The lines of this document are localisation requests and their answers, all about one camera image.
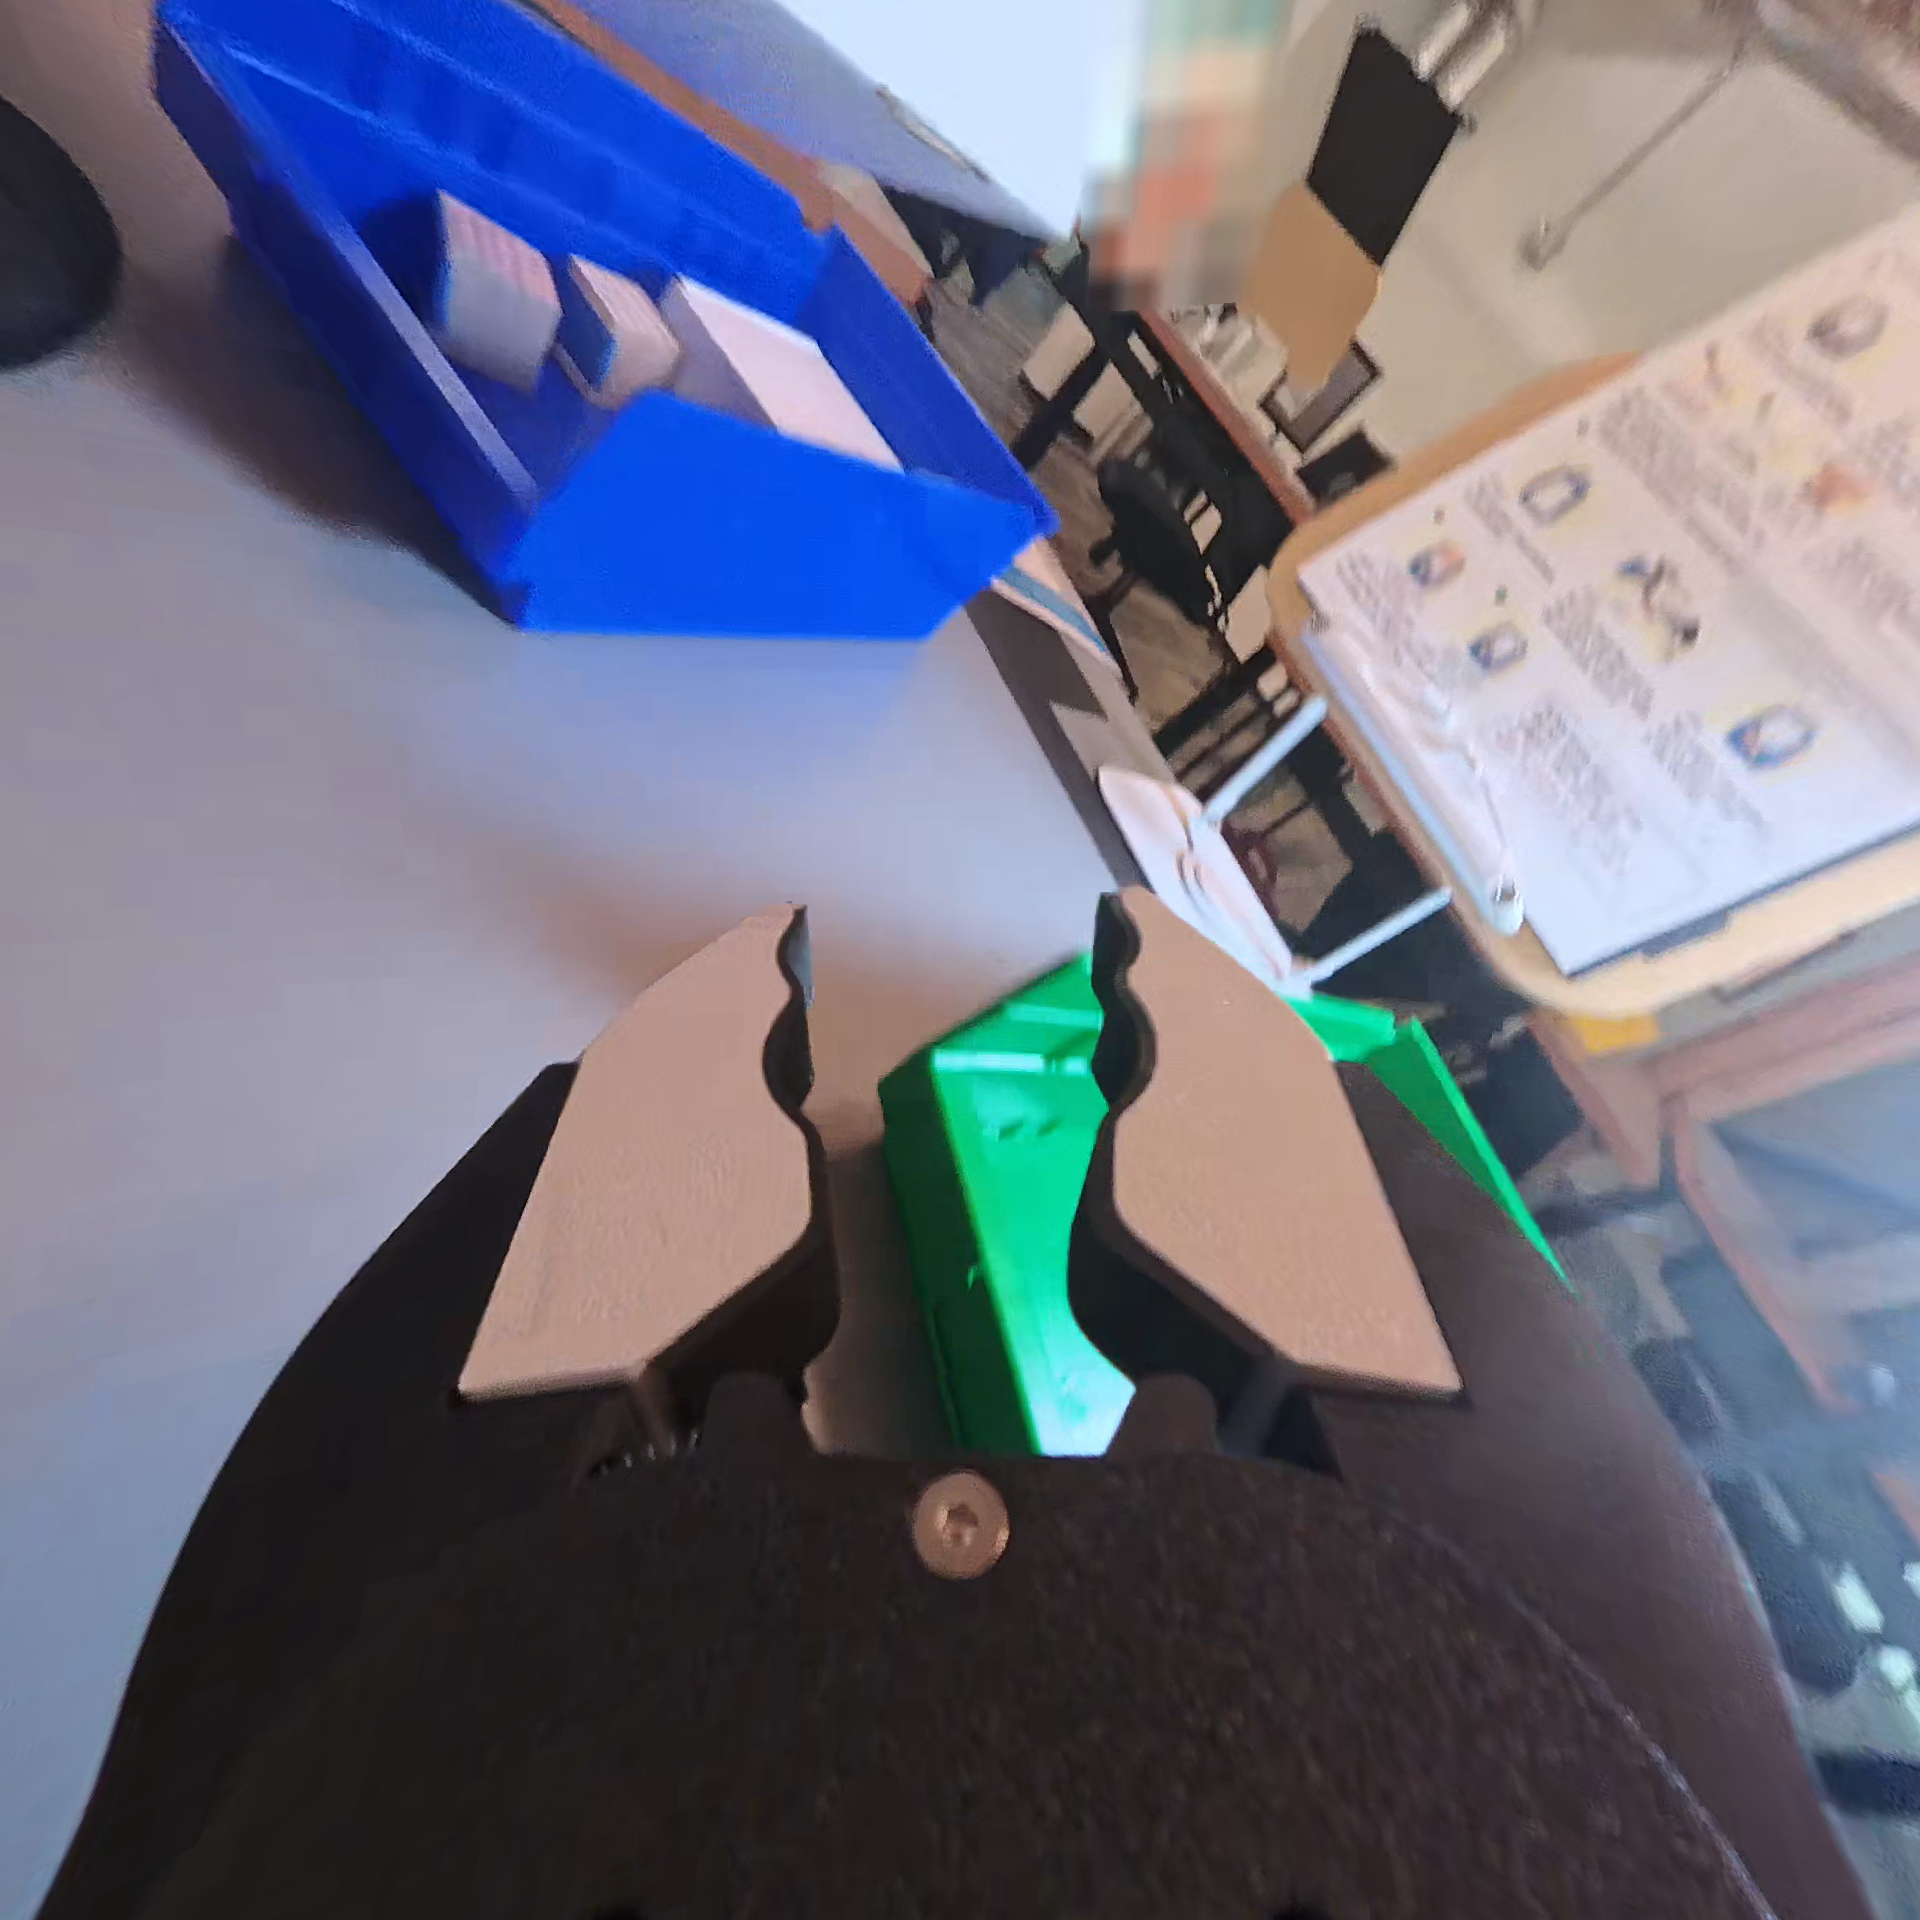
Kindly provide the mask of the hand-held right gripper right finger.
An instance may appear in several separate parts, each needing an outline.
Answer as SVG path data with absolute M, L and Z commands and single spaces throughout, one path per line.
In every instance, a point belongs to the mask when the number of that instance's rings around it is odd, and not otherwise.
M 1100 897 L 1106 1111 L 1070 1232 L 1070 1307 L 1130 1385 L 1216 1406 L 1290 1387 L 1449 1403 L 1462 1376 L 1336 1067 L 1247 967 L 1141 887 Z

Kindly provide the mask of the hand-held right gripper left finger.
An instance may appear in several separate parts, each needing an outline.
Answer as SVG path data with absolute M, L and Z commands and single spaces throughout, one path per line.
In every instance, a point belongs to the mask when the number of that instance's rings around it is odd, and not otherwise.
M 733 1376 L 804 1406 L 837 1333 L 808 998 L 808 911 L 776 903 L 582 1048 L 471 1334 L 463 1403 L 608 1387 L 658 1445 L 706 1428 Z

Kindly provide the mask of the blue plastic bin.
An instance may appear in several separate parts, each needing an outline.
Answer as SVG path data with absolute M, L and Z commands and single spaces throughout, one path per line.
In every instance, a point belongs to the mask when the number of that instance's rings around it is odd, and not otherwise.
M 535 632 L 924 639 L 1057 517 L 838 230 L 516 5 L 157 5 L 153 91 L 319 361 Z M 439 198 L 822 350 L 898 469 L 697 399 L 462 369 Z

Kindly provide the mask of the cardboard box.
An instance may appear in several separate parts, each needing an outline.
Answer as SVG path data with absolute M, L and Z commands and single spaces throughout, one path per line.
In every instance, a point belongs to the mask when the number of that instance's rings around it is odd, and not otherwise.
M 786 441 L 901 469 L 810 335 L 686 277 L 662 288 L 658 308 L 678 342 L 674 397 Z

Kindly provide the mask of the pale cube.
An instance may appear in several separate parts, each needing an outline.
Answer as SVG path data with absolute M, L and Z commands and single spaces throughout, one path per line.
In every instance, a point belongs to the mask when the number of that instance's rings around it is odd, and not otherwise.
M 680 340 L 634 279 L 567 256 L 558 297 L 550 355 L 592 406 L 612 413 L 645 392 L 674 385 Z

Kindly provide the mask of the light wooden cube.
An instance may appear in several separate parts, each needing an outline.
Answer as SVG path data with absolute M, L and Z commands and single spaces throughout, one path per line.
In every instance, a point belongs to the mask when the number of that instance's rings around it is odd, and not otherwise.
M 546 256 L 444 190 L 431 211 L 439 243 L 428 299 L 431 339 L 462 373 L 535 395 L 561 320 Z

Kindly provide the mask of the green plastic bin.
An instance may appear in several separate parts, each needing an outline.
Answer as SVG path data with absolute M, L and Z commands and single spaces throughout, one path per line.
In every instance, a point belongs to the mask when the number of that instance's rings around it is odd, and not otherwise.
M 1106 1096 L 1076 952 L 879 1080 L 881 1148 L 950 1438 L 1089 1456 L 1130 1383 L 1072 1313 L 1066 1259 Z

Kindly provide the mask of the white router with antennas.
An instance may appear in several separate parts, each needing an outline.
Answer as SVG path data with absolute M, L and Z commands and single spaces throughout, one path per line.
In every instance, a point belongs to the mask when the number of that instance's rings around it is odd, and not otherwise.
M 1380 764 L 1384 787 L 1433 852 L 1437 880 L 1348 940 L 1303 952 L 1279 932 L 1224 827 L 1241 800 L 1340 718 L 1352 743 Z M 1494 776 L 1457 731 L 1437 721 L 1401 736 L 1382 726 L 1376 712 L 1341 715 L 1324 689 L 1306 689 L 1207 800 L 1183 784 L 1114 764 L 1102 765 L 1094 781 L 1143 885 L 1166 909 L 1265 987 L 1296 1000 L 1313 996 L 1332 977 L 1449 909 L 1478 921 L 1496 940 L 1517 936 L 1526 923 L 1520 856 Z

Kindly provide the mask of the printed instruction sheet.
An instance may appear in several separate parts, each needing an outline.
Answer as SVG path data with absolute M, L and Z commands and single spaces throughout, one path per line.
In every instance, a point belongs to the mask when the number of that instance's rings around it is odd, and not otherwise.
M 1500 932 L 1583 975 L 1916 840 L 1916 430 L 1906 208 L 1297 566 Z

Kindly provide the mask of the black and brown chair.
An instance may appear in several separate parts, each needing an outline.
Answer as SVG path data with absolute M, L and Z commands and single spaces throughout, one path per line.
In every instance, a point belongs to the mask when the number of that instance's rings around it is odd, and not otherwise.
M 1296 392 L 1326 389 L 1377 301 L 1384 261 L 1469 119 L 1370 19 L 1327 96 L 1304 169 L 1254 208 L 1238 311 Z

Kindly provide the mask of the black round object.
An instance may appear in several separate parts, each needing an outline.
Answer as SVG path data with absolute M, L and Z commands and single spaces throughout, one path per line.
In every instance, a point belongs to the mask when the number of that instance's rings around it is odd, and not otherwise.
M 1 101 L 1 369 L 32 367 L 112 312 L 122 243 L 70 153 Z

